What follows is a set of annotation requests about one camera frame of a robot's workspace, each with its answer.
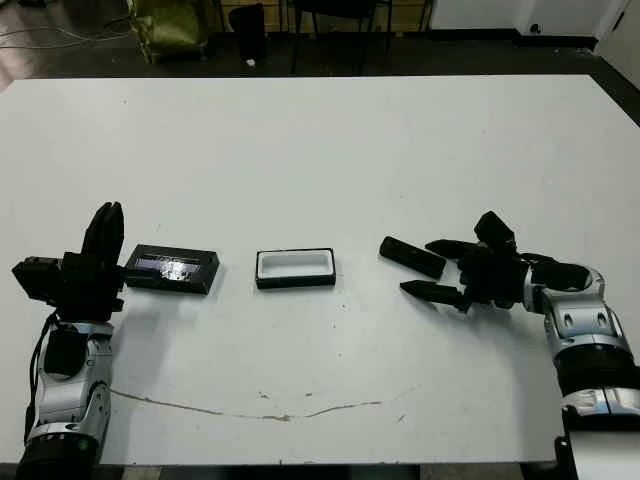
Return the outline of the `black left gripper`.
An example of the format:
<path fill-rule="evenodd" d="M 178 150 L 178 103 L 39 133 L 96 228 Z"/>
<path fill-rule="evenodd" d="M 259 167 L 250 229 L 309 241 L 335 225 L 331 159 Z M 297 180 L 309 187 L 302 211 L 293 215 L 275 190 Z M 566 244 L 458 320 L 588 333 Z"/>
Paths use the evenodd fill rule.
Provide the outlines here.
<path fill-rule="evenodd" d="M 85 231 L 82 254 L 66 252 L 62 258 L 54 300 L 62 321 L 106 323 L 114 312 L 122 311 L 124 301 L 118 295 L 124 285 L 124 269 L 117 263 L 123 242 L 122 205 L 105 202 Z"/>

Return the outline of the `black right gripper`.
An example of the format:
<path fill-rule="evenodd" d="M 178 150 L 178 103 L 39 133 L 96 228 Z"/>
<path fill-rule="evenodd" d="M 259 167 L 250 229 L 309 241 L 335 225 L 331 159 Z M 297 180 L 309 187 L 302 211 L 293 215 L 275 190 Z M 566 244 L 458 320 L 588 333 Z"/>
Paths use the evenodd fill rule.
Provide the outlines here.
<path fill-rule="evenodd" d="M 411 280 L 400 288 L 409 295 L 430 303 L 449 305 L 466 313 L 471 303 L 495 303 L 511 308 L 522 303 L 526 263 L 517 257 L 499 254 L 479 243 L 438 239 L 424 248 L 451 261 L 457 261 L 463 293 L 455 287 L 436 282 Z"/>

